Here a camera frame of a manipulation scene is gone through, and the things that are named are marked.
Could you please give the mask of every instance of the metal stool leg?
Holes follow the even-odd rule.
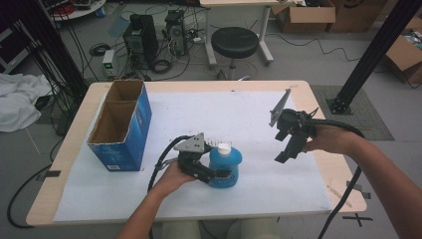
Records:
[[[235,70],[236,70],[235,60],[232,59],[230,63],[230,70],[229,70],[229,81],[233,81],[235,79]]]

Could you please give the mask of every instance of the blue object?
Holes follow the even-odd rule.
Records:
[[[97,16],[101,17],[101,18],[106,16],[105,7],[101,7],[99,9],[97,9]]]
[[[227,143],[220,143],[214,147],[210,152],[209,167],[217,171],[217,176],[214,177],[208,185],[215,188],[227,188],[236,184],[239,178],[239,163],[242,162],[242,153]],[[225,177],[220,177],[218,171],[230,170],[230,174]]]
[[[112,83],[88,140],[108,171],[140,171],[151,115],[143,81]]]

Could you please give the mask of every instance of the blue bottle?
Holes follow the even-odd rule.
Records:
[[[215,171],[230,170],[227,177],[214,177],[208,185],[215,188],[227,188],[236,184],[239,178],[238,164],[242,162],[242,154],[227,143],[220,143],[210,152],[209,167]]]

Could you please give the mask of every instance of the power supply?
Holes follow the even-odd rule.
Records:
[[[158,51],[154,20],[151,15],[130,15],[130,24],[123,33],[131,66],[136,70],[149,70]]]
[[[171,38],[170,52],[173,56],[184,56],[187,53],[184,11],[169,10],[165,18],[167,35]]]
[[[114,50],[105,51],[105,57],[103,58],[103,67],[105,70],[105,75],[108,77],[117,76],[117,68],[114,58]]]

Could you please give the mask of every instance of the cardboard box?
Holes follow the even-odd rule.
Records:
[[[422,19],[413,18],[403,34],[410,31],[420,31],[422,34]],[[385,54],[384,63],[403,83],[422,83],[422,51],[403,36],[398,37]]]
[[[328,24],[333,33],[366,32],[377,19],[387,0],[331,0],[335,6],[335,23]]]
[[[387,0],[387,3],[382,8],[376,21],[382,21],[382,22],[385,21],[397,2],[398,0]],[[419,9],[418,13],[416,13],[416,16],[419,16],[419,15],[420,17],[422,17],[422,8]]]
[[[272,7],[276,21],[285,33],[324,32],[327,23],[335,22],[335,8],[328,0],[322,0],[323,7],[297,7],[292,4]]]
[[[88,146],[108,171],[139,171],[151,120],[143,81],[114,81]]]

